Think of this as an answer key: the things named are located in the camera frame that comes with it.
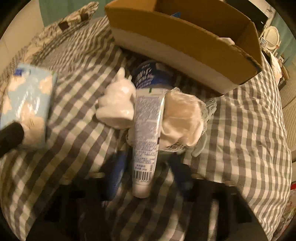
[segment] blue label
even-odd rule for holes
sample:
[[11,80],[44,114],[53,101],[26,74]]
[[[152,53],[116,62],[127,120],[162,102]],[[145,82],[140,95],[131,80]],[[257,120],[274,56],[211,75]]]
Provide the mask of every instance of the blue label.
[[22,73],[23,73],[24,71],[25,71],[24,69],[17,68],[17,69],[15,70],[14,76],[22,76]]
[[171,15],[172,17],[175,17],[175,18],[181,18],[181,12],[176,12],[174,13],[173,15]]
[[171,86],[171,71],[162,63],[147,61],[134,72],[136,88],[146,88],[150,85]]

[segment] light blue package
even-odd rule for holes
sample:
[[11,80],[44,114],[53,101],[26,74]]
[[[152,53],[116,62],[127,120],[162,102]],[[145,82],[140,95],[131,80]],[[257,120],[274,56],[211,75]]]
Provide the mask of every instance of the light blue package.
[[13,121],[23,126],[24,148],[43,148],[52,89],[57,74],[28,64],[19,64],[3,98],[0,129]]

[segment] open cardboard box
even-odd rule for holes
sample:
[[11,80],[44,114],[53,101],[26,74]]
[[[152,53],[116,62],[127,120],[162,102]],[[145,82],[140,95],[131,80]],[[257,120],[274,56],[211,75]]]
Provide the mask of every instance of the open cardboard box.
[[[115,0],[105,7],[116,44],[225,94],[262,70],[254,23],[219,0]],[[180,12],[181,18],[171,15]],[[230,45],[220,37],[231,38]]]

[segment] gray and white checkered fabric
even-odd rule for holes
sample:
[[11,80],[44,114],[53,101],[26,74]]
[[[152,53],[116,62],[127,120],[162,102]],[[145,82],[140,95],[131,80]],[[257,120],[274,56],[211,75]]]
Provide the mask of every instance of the gray and white checkered fabric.
[[[32,64],[58,72],[59,78],[46,150],[11,151],[1,165],[1,208],[19,239],[26,239],[59,183],[98,171],[114,153],[120,133],[93,118],[95,103],[120,67],[129,74],[142,61],[114,44],[106,17],[69,27],[34,56]],[[209,180],[232,180],[271,239],[289,196],[291,154],[279,91],[265,59],[263,67],[217,98],[205,149],[197,158],[186,153],[184,162]],[[176,76],[176,86],[203,101],[209,98],[183,76]],[[149,198],[134,198],[131,187],[126,172],[107,206],[113,240],[183,240],[191,206],[183,202],[167,164],[158,162]]]

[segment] barcode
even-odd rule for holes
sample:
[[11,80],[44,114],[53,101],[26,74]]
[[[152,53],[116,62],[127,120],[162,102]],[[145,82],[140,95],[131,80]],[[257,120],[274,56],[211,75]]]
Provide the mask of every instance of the barcode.
[[143,171],[133,171],[133,177],[137,181],[149,181],[151,178],[152,172],[143,172]]

